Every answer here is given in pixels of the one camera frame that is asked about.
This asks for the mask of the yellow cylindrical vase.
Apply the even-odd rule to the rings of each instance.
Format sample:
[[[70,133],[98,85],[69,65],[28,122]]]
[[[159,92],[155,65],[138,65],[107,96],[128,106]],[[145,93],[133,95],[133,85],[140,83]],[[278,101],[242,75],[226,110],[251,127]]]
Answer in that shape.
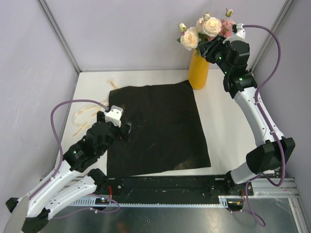
[[[199,90],[206,85],[208,71],[209,62],[201,57],[197,50],[194,50],[188,71],[188,81],[193,89]]]

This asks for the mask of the black wrapping paper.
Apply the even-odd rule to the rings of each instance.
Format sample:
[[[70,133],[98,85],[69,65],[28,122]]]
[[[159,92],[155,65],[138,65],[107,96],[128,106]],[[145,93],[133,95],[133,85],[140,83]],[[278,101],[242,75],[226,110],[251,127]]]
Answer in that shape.
[[[127,86],[110,92],[131,122],[127,138],[107,152],[110,178],[210,167],[207,142],[189,81]]]

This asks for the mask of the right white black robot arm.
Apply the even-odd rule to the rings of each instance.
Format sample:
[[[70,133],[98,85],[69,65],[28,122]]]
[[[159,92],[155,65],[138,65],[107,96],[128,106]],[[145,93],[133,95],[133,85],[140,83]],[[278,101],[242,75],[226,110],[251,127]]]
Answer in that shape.
[[[224,189],[230,195],[237,194],[242,183],[266,171],[284,168],[295,148],[293,138],[286,138],[278,129],[256,93],[257,83],[246,69],[249,52],[249,44],[229,42],[222,36],[198,46],[198,53],[224,73],[224,90],[244,113],[257,146],[242,165],[229,172],[231,178],[224,182]]]

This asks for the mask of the cream printed ribbon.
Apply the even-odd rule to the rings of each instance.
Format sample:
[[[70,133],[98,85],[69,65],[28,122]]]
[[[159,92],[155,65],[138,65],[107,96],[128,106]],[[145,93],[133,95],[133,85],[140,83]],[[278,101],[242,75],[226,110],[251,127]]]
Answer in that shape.
[[[72,137],[75,138],[84,130],[92,122],[97,113],[103,109],[99,105],[90,105],[77,111],[73,117],[73,124],[77,127],[77,131],[73,133]]]

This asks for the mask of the left aluminium frame post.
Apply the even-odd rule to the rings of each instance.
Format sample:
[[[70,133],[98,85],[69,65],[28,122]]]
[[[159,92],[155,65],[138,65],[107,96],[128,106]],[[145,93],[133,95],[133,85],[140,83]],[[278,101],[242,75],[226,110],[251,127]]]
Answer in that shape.
[[[57,41],[59,42],[64,54],[66,55],[66,57],[69,60],[69,63],[71,64],[71,66],[73,67],[73,69],[75,70],[75,72],[77,74],[79,74],[81,72],[81,69],[79,68],[79,65],[63,35],[63,33],[61,32],[61,29],[50,9],[50,7],[48,6],[48,3],[45,0],[36,0],[36,3],[38,4],[40,10],[42,11],[44,17],[46,18],[52,32],[54,33]]]

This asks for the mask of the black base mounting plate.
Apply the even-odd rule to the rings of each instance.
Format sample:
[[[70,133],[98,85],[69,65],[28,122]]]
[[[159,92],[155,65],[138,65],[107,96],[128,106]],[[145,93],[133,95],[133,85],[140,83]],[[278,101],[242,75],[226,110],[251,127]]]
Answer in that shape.
[[[141,176],[106,179],[96,195],[120,205],[218,204],[219,196],[252,196],[251,184],[235,184],[227,175]]]

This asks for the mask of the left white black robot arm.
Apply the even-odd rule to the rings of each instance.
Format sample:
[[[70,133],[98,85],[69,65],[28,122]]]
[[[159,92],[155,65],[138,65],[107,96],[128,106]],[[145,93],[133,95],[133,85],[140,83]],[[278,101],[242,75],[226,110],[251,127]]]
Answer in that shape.
[[[102,194],[107,190],[107,177],[94,168],[80,181],[64,188],[81,176],[105,154],[114,141],[129,134],[131,123],[121,121],[123,109],[112,106],[109,112],[98,112],[97,121],[85,136],[60,159],[60,165],[28,194],[10,198],[6,206],[11,213],[4,232],[38,233],[62,209],[89,194]]]

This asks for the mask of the aluminium frame post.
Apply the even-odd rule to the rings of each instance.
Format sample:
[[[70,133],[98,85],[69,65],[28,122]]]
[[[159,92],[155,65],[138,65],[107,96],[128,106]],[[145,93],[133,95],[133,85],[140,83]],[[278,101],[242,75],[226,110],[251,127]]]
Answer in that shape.
[[[48,3],[45,0],[36,0],[36,3],[38,4],[40,10],[42,11],[44,17],[46,18],[52,32],[54,33],[57,41],[59,42],[64,54],[66,55],[66,57],[69,60],[69,63],[71,64],[71,66],[73,67],[73,69],[75,70],[75,72],[77,74],[79,74],[81,72],[81,69],[79,68],[79,65],[63,35],[63,33],[61,32],[61,29],[50,9],[50,7],[48,6]]]
[[[286,0],[283,4],[280,12],[278,13],[273,25],[271,26],[270,30],[277,34],[279,30],[281,29],[283,25],[283,21],[286,19],[286,17],[289,15],[290,11],[292,10],[293,6],[295,5],[296,0]],[[273,37],[268,33],[266,36],[264,43],[262,44],[259,53],[257,54],[252,66],[250,67],[250,71],[253,74],[260,64],[260,62],[263,60],[264,55],[267,53],[269,47],[275,40]]]

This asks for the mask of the right aluminium frame post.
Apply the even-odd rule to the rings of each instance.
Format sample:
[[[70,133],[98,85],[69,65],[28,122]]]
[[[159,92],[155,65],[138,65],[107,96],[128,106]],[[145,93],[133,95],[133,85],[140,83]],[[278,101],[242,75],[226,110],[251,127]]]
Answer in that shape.
[[[278,13],[273,25],[271,26],[270,30],[277,34],[279,30],[281,29],[283,25],[283,21],[286,19],[286,17],[289,15],[290,11],[292,10],[293,6],[295,5],[296,0],[286,0],[283,4],[280,12]],[[260,62],[263,60],[264,55],[267,53],[269,47],[275,40],[273,37],[268,33],[266,36],[264,43],[262,44],[259,53],[257,54],[252,66],[250,67],[250,71],[253,74],[260,64]]]

